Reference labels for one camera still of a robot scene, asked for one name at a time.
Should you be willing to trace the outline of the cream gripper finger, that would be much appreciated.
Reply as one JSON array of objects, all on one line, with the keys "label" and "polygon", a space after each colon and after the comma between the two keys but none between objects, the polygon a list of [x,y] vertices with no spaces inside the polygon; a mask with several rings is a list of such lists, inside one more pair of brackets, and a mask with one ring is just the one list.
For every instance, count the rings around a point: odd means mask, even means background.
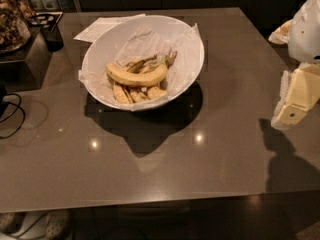
[{"label": "cream gripper finger", "polygon": [[320,65],[301,63],[293,72],[284,71],[279,95],[271,126],[286,130],[301,122],[319,101]]}]

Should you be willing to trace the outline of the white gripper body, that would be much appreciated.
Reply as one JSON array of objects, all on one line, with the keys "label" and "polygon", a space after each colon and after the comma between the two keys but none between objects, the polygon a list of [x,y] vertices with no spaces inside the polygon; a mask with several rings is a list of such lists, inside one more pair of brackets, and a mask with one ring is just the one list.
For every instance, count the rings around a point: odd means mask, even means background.
[{"label": "white gripper body", "polygon": [[320,63],[320,0],[307,0],[294,15],[288,52],[303,63]]}]

